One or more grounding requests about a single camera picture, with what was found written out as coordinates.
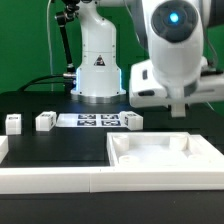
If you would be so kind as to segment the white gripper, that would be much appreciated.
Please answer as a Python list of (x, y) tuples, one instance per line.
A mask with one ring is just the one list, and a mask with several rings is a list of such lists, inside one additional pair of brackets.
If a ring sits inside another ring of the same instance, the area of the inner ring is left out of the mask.
[(131, 68), (129, 101), (132, 107), (171, 106), (174, 118), (185, 117), (185, 105), (224, 100), (224, 71), (203, 69), (197, 61), (176, 58), (146, 60)]

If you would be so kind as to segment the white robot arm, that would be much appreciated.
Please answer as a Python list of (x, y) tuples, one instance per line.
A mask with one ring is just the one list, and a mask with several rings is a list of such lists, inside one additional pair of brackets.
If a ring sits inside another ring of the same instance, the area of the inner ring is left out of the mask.
[[(82, 63), (68, 64), (77, 100), (110, 103), (129, 97), (135, 108), (165, 106), (174, 117), (192, 103), (224, 100), (224, 72), (203, 56), (204, 28), (224, 23), (224, 0), (62, 0), (66, 21), (82, 31)], [(131, 66), (129, 89), (121, 87), (116, 63), (116, 28), (97, 13), (99, 6), (132, 7), (139, 41), (149, 58)]]

